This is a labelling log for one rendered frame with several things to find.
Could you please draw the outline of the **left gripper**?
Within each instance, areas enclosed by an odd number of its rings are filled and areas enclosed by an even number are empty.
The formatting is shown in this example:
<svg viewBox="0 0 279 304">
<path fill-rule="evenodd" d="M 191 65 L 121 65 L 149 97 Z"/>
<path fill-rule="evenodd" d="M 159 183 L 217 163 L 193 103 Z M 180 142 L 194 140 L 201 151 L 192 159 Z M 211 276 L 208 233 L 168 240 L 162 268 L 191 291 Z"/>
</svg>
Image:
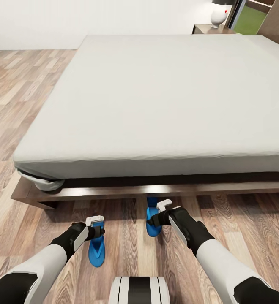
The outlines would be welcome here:
<svg viewBox="0 0 279 304">
<path fill-rule="evenodd" d="M 100 238 L 102 234 L 105 233 L 105 229 L 101 228 L 101 226 L 91 227 L 89 226 L 91 234 L 87 241 L 90 241 L 95 238 Z"/>
</svg>

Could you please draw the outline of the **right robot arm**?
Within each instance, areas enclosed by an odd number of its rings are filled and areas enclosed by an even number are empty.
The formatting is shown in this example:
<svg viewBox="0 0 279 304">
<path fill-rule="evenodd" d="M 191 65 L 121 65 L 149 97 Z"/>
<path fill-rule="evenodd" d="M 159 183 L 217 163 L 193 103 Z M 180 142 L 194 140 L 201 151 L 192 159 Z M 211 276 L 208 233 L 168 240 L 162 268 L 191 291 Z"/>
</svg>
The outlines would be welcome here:
<svg viewBox="0 0 279 304">
<path fill-rule="evenodd" d="M 279 291 L 258 273 L 231 254 L 205 225 L 196 222 L 185 208 L 166 210 L 170 199 L 157 203 L 159 213 L 147 220 L 156 228 L 172 225 L 185 245 L 192 250 L 223 304 L 279 304 Z"/>
</svg>

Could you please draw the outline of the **sandal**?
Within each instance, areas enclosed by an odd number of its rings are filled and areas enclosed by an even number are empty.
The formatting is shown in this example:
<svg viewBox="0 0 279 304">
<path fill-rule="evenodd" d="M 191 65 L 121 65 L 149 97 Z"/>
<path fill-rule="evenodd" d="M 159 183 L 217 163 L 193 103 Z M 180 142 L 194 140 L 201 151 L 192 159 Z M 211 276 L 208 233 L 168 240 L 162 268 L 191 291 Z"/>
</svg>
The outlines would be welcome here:
<svg viewBox="0 0 279 304">
<path fill-rule="evenodd" d="M 156 207 L 157 203 L 159 202 L 158 197 L 149 197 L 147 198 L 147 202 L 148 202 L 147 218 L 146 218 L 147 233 L 151 237 L 156 237 L 160 234 L 163 225 L 156 228 L 154 225 L 151 226 L 149 223 L 147 223 L 147 220 L 151 219 L 153 215 L 159 213 L 159 209 L 157 209 Z"/>
<path fill-rule="evenodd" d="M 101 226 L 101 228 L 104 228 L 104 222 L 94 223 L 93 227 L 96 226 Z M 100 238 L 95 238 L 90 241 L 88 257 L 91 264 L 95 267 L 99 267 L 103 264 L 105 259 L 105 245 L 103 234 Z"/>
</svg>

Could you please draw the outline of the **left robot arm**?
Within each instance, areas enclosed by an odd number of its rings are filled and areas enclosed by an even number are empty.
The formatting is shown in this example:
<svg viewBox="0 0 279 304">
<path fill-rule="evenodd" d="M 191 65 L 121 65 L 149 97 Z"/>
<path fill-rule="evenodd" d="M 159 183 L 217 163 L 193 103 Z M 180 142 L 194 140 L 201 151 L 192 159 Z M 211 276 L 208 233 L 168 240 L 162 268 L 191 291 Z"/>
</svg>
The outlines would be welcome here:
<svg viewBox="0 0 279 304">
<path fill-rule="evenodd" d="M 94 223 L 103 216 L 87 217 L 86 222 L 72 223 L 58 238 L 27 261 L 0 278 L 0 304 L 42 304 L 60 272 L 84 241 L 105 233 Z"/>
</svg>

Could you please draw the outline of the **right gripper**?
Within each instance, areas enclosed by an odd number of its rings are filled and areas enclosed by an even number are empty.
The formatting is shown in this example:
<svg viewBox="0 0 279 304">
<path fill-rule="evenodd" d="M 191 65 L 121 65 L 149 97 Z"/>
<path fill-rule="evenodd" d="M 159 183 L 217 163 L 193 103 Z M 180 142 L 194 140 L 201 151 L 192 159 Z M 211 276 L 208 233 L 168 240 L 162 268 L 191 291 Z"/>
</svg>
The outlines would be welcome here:
<svg viewBox="0 0 279 304">
<path fill-rule="evenodd" d="M 161 225 L 169 225 L 168 223 L 166 223 L 165 218 L 164 218 L 164 215 L 168 210 L 165 210 L 156 215 L 153 215 L 151 217 L 151 219 L 147 220 L 147 223 L 149 223 L 151 226 L 154 225 L 156 228 Z"/>
</svg>

